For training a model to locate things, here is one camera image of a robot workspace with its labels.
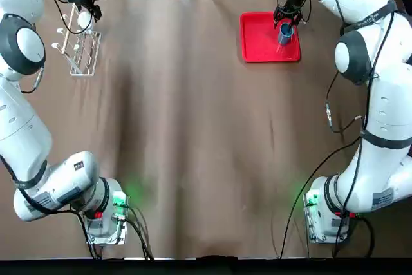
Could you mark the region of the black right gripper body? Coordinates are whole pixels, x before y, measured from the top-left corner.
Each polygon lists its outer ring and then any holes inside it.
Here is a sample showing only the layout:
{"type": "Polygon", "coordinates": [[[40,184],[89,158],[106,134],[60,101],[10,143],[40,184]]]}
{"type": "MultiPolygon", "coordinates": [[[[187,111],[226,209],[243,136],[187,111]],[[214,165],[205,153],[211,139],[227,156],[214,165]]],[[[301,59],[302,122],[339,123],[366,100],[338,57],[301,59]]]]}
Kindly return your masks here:
{"type": "Polygon", "coordinates": [[[286,0],[281,7],[282,11],[299,11],[304,5],[304,0],[286,0]]]}

